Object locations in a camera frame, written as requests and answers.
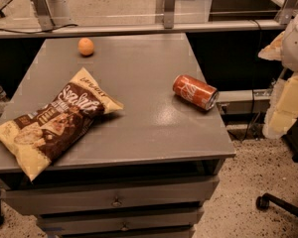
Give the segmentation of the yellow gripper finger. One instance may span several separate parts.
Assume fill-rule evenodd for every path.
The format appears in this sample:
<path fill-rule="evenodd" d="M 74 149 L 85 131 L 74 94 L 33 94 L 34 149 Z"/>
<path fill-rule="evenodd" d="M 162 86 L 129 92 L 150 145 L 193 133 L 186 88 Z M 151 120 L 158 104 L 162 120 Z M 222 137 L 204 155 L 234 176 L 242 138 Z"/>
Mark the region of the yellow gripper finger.
<path fill-rule="evenodd" d="M 298 118 L 298 72 L 287 80 L 278 79 L 273 87 L 263 135 L 268 139 L 279 139 L 285 135 Z"/>
<path fill-rule="evenodd" d="M 281 32 L 268 46 L 263 48 L 258 56 L 264 60 L 281 60 L 281 47 L 284 33 Z"/>

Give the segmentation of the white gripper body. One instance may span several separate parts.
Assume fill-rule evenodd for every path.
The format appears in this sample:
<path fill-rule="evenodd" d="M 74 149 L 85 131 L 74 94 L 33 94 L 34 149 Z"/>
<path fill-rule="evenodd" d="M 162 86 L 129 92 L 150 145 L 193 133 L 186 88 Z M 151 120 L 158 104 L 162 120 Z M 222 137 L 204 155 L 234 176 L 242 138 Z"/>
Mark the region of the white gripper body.
<path fill-rule="evenodd" d="M 298 14 L 288 24 L 281 47 L 282 64 L 298 72 Z"/>

